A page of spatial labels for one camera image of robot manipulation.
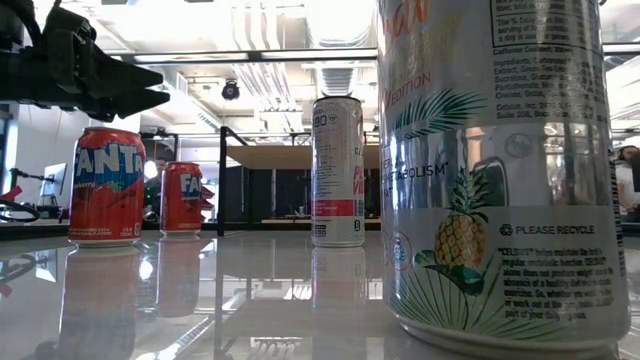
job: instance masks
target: ceiling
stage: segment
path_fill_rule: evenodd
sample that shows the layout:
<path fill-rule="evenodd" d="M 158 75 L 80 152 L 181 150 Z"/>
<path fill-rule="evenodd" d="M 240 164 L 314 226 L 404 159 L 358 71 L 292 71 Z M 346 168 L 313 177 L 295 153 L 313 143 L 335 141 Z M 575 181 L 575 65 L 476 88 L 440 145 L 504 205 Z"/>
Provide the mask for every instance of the ceiling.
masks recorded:
<path fill-rule="evenodd" d="M 44 24 L 53 0 L 35 0 Z M 323 12 L 318 4 L 341 11 Z M 98 45 L 110 53 L 166 53 L 318 48 L 318 23 L 340 24 L 326 29 L 366 33 L 359 47 L 375 47 L 375 0 L 62 0 L 62 6 L 86 18 L 96 28 Z M 609 0 L 601 10 L 605 42 L 640 42 L 640 0 Z M 640 60 L 608 57 L 607 81 L 613 128 L 624 141 L 640 131 Z M 310 130 L 309 114 L 321 96 L 326 63 L 294 62 L 279 65 L 160 66 L 169 104 L 142 115 L 142 127 L 164 127 L 168 132 L 203 134 L 228 125 L 237 133 L 283 133 Z M 350 91 L 363 101 L 365 128 L 377 124 L 377 70 L 375 62 L 333 63 L 353 70 Z M 237 79 L 240 97 L 224 100 L 227 79 Z M 255 83 L 264 81 L 263 91 Z M 281 144 L 284 137 L 256 137 L 255 143 Z M 183 147 L 217 146 L 214 141 L 189 139 Z"/>

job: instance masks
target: glossy white table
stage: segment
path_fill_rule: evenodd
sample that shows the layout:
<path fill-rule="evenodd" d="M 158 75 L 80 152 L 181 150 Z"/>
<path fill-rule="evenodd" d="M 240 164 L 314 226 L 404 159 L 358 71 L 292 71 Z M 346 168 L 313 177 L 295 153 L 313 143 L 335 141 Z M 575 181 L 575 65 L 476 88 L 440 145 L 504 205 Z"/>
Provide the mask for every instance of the glossy white table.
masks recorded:
<path fill-rule="evenodd" d="M 72 256 L 63 238 L 0 243 L 0 359 L 473 359 L 397 325 L 378 236 L 315 253 L 307 232 L 146 232 L 133 252 Z M 627 259 L 640 305 L 640 250 Z M 640 359 L 635 324 L 620 358 Z"/>

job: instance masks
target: security camera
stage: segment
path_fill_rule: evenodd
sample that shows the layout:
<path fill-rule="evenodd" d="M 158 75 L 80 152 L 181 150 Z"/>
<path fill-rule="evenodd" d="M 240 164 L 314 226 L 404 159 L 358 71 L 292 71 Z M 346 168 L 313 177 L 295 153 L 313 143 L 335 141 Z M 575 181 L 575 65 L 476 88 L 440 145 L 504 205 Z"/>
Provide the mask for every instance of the security camera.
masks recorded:
<path fill-rule="evenodd" d="M 227 80 L 227 84 L 222 89 L 222 97 L 225 100 L 235 100 L 240 97 L 237 80 Z"/>

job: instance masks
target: pineapple illustration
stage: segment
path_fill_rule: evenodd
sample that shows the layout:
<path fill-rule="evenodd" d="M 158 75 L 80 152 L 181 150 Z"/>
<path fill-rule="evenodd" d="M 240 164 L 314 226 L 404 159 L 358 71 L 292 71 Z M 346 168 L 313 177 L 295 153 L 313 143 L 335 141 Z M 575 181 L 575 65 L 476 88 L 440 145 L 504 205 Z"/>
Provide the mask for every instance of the pineapple illustration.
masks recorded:
<path fill-rule="evenodd" d="M 438 265 L 448 267 L 463 265 L 477 269 L 482 264 L 486 233 L 484 223 L 489 222 L 480 208 L 486 206 L 484 190 L 487 180 L 485 170 L 467 175 L 464 168 L 455 182 L 451 197 L 451 212 L 440 223 L 434 249 Z"/>

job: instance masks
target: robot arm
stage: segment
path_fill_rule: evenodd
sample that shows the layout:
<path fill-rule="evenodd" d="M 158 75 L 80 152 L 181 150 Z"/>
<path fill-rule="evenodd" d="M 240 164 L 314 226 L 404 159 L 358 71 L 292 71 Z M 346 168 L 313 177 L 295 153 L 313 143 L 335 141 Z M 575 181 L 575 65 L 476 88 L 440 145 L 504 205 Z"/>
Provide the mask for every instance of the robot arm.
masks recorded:
<path fill-rule="evenodd" d="M 14 51 L 3 52 L 0 42 L 0 104 L 79 109 L 111 122 L 116 115 L 125 118 L 169 101 L 169 94 L 146 89 L 162 84 L 161 74 L 107 56 L 85 18 L 54 6 L 40 34 L 21 0 L 0 0 L 0 5 L 14 10 L 34 44 L 17 51 L 14 44 Z"/>

